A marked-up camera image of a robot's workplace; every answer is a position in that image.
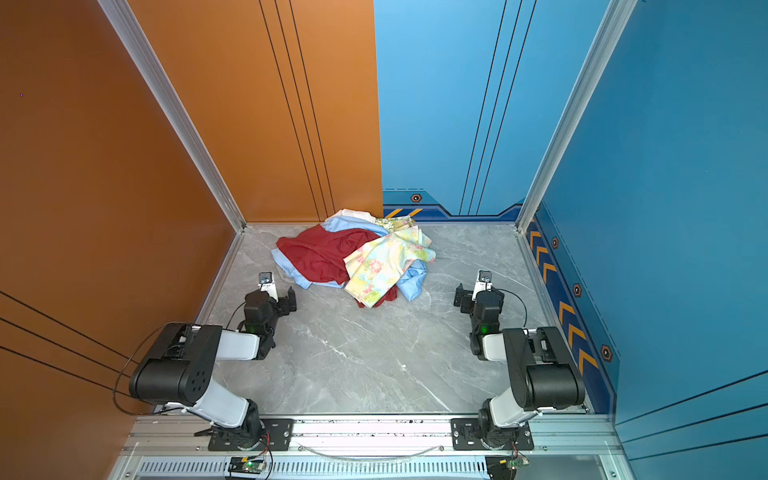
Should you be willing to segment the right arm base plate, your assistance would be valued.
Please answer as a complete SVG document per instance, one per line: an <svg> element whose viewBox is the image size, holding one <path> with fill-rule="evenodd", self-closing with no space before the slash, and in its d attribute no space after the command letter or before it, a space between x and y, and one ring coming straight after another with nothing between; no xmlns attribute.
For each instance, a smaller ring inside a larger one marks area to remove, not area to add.
<svg viewBox="0 0 768 480"><path fill-rule="evenodd" d="M477 418L452 418L450 420L453 449L533 451L533 435L528 425L499 428L493 424L482 426Z"/></svg>

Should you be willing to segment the dark red cloth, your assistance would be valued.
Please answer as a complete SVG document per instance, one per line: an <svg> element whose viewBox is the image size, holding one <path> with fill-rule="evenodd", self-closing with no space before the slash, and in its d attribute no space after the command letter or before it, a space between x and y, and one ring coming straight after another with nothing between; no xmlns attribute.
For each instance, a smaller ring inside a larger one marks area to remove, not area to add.
<svg viewBox="0 0 768 480"><path fill-rule="evenodd" d="M315 225L295 237L280 237L276 249L293 272L313 284L332 283L345 288L351 280L346 258L365 244L384 236L363 228L331 232Z"/></svg>

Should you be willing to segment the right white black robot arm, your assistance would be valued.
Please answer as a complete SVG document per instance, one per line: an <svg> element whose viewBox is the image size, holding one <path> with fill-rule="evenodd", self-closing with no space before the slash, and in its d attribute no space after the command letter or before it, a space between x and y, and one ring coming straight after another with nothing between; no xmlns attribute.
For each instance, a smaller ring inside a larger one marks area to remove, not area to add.
<svg viewBox="0 0 768 480"><path fill-rule="evenodd" d="M481 361L503 363L508 386L484 401L475 419L451 421L458 451L531 451L529 423L551 411L580 406L583 377L557 327L501 327L505 292L485 285L458 286L454 305L471 321L470 350Z"/></svg>

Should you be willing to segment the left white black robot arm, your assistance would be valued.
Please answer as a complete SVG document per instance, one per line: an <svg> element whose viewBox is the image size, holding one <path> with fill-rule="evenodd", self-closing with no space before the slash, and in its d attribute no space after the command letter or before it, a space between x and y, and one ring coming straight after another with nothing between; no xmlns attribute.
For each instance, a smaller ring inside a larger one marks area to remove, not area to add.
<svg viewBox="0 0 768 480"><path fill-rule="evenodd" d="M207 421L209 427L196 435L210 439L211 451L286 451L294 421L264 420L255 401L215 381L213 370L218 361L265 359L276 347L278 320L296 310L294 289L278 297L261 286L245 296L244 320L234 330L221 325L165 325L131 376L131 397Z"/></svg>

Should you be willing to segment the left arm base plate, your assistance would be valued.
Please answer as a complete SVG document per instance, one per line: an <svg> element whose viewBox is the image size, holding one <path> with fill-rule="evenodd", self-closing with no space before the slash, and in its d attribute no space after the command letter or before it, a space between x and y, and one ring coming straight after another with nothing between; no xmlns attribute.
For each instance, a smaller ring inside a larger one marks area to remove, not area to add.
<svg viewBox="0 0 768 480"><path fill-rule="evenodd" d="M214 452L284 452L289 449L294 428L291 418L267 418L253 425L225 429L212 427L208 450Z"/></svg>

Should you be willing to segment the pastel floral cloth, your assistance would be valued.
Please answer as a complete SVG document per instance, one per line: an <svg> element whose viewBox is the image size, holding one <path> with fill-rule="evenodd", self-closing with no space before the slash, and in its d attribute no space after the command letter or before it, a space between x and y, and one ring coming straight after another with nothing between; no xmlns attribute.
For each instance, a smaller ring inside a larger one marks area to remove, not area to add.
<svg viewBox="0 0 768 480"><path fill-rule="evenodd" d="M368 308L392 289L408 301L418 298L426 279L426 264L436 258L431 245L432 240L418 226L365 244L346 258L351 280L344 290Z"/></svg>

